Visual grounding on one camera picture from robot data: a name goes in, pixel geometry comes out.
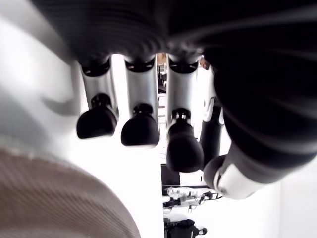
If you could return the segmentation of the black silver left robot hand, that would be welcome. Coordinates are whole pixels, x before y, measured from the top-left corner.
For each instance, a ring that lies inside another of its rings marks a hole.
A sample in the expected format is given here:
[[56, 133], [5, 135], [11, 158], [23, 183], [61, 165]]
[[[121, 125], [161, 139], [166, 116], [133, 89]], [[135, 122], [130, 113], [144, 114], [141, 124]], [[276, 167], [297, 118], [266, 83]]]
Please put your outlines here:
[[317, 3], [314, 0], [36, 0], [89, 65], [119, 53], [175, 60], [204, 55], [232, 140], [206, 183], [244, 199], [317, 153]]

